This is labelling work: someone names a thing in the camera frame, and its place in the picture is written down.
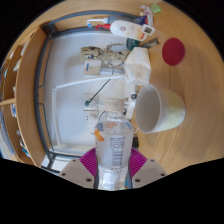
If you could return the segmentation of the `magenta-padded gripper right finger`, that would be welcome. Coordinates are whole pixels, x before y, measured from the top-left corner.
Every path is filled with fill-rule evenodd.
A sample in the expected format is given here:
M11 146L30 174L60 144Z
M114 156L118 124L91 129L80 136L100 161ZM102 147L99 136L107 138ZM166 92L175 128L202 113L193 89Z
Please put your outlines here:
M166 175L165 170L155 159L147 159L138 150L131 150L126 178L128 189L143 187Z

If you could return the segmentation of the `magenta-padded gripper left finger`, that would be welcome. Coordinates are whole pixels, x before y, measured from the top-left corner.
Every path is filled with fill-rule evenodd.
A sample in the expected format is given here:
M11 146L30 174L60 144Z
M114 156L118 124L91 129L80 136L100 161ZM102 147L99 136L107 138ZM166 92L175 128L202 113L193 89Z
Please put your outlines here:
M79 159L71 159L59 176L83 188L97 189L99 175L96 149L90 149Z

